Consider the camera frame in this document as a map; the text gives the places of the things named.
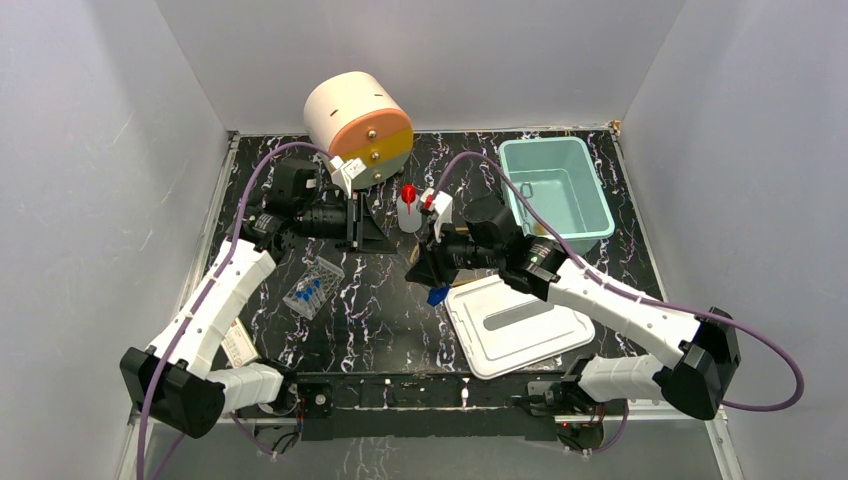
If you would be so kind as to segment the graduated cylinder blue base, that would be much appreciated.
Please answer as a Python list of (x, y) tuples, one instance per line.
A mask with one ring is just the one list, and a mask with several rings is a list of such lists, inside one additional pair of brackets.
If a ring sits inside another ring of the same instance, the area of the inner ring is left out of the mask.
[(426, 300), (427, 304), (430, 305), (430, 306), (433, 306), (433, 307), (440, 305), (441, 303), (444, 302), (444, 300), (448, 296), (448, 293), (450, 292), (450, 290), (451, 290), (450, 285), (445, 285), (445, 286), (441, 286), (441, 287), (437, 287), (437, 288), (431, 288), (428, 292), (428, 296), (427, 296), (427, 300)]

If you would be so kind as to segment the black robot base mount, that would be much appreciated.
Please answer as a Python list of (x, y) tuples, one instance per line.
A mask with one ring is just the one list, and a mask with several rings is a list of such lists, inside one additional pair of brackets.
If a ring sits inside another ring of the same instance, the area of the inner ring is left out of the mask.
[(557, 374), (299, 373), (286, 376), (279, 406), (237, 410), (261, 425), (291, 426), (304, 442), (364, 437), (519, 437), (577, 451), (614, 437), (603, 423), (621, 400), (591, 400)]

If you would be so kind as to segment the yellow rubber tube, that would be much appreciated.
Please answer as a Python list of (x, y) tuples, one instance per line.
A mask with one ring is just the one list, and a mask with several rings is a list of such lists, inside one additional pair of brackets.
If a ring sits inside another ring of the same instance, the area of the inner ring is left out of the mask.
[(440, 243), (430, 233), (413, 249), (405, 280), (428, 288), (451, 285), (461, 270), (474, 269), (471, 247), (471, 237), (464, 227), (459, 231), (445, 227)]

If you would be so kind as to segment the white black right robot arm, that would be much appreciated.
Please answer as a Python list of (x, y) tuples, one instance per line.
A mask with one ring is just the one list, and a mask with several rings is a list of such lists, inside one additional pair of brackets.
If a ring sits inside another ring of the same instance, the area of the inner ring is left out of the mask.
[(583, 263), (552, 239), (524, 233), (495, 197), (468, 207), (467, 232), (453, 226), (453, 199), (428, 189), (432, 216), (405, 278), (436, 290), (463, 269), (493, 268), (509, 289), (583, 314), (644, 349), (638, 357), (581, 360), (555, 390), (577, 414), (623, 399), (665, 401), (699, 420), (713, 419), (740, 364), (735, 328), (721, 311), (676, 313), (659, 300)]

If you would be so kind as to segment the white squeeze bottle red cap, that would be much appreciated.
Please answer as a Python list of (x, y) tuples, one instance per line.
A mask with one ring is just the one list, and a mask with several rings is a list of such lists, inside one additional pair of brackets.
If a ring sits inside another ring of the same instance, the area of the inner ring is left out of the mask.
[(404, 233), (417, 232), (422, 226), (423, 217), (419, 210), (420, 195), (416, 187), (405, 184), (400, 190), (396, 204), (398, 227)]

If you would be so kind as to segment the white bin lid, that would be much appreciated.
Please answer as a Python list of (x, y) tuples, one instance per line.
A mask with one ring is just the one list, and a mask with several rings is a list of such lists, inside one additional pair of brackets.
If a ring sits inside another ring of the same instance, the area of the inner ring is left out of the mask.
[(472, 374), (491, 380), (590, 343), (592, 320), (497, 276), (451, 289), (444, 305)]

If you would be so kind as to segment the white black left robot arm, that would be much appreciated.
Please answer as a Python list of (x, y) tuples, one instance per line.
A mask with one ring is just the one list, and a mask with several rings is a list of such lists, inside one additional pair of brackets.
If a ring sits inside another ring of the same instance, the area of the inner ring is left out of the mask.
[(360, 159), (332, 158), (322, 186), (316, 164), (289, 159), (262, 192), (247, 199), (207, 274), (184, 307), (145, 349), (129, 348), (119, 368), (132, 402), (179, 432), (200, 438), (223, 415), (262, 404), (275, 416), (294, 411), (297, 387), (270, 361), (214, 370), (216, 353), (253, 292), (299, 238), (332, 240), (347, 253), (392, 253), (358, 188), (374, 178)]

